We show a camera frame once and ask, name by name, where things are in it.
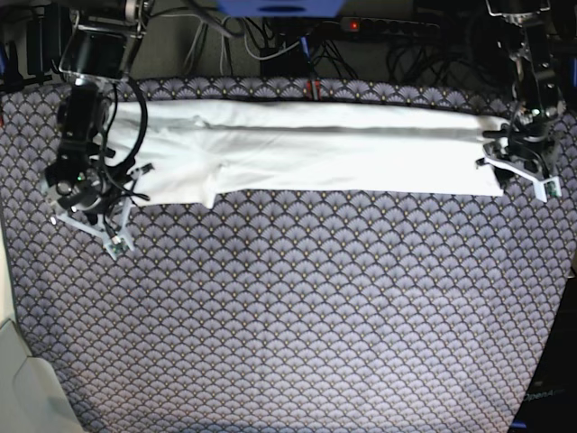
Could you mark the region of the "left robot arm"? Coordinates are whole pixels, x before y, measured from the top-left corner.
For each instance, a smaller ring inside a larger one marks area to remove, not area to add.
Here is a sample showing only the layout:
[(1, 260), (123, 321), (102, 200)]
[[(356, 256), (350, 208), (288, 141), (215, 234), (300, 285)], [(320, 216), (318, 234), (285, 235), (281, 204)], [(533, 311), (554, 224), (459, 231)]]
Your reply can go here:
[(551, 127), (563, 114), (564, 101), (554, 72), (543, 13), (548, 1), (488, 1), (489, 15), (517, 30), (506, 43), (514, 65), (512, 96), (515, 105), (498, 131), (485, 131), (480, 166), (491, 166), (505, 188), (519, 176), (529, 180), (537, 199), (546, 202), (562, 196), (556, 169), (558, 139)]

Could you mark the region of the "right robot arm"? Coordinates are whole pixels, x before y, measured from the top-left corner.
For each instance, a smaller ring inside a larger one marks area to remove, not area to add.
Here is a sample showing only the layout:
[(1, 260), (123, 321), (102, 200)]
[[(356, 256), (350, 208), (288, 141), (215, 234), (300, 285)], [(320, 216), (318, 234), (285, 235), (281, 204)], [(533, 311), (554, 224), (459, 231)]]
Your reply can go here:
[[(112, 256), (131, 251), (127, 225), (136, 192), (151, 164), (137, 166), (148, 126), (145, 98), (129, 73), (151, 18), (151, 1), (67, 1), (77, 13), (59, 71), (70, 79), (69, 95), (60, 104), (60, 142), (56, 160), (41, 177), (41, 191), (61, 221), (99, 238)], [(126, 83), (141, 111), (136, 141), (124, 159), (108, 164), (115, 152), (108, 138), (119, 106), (117, 90)]]

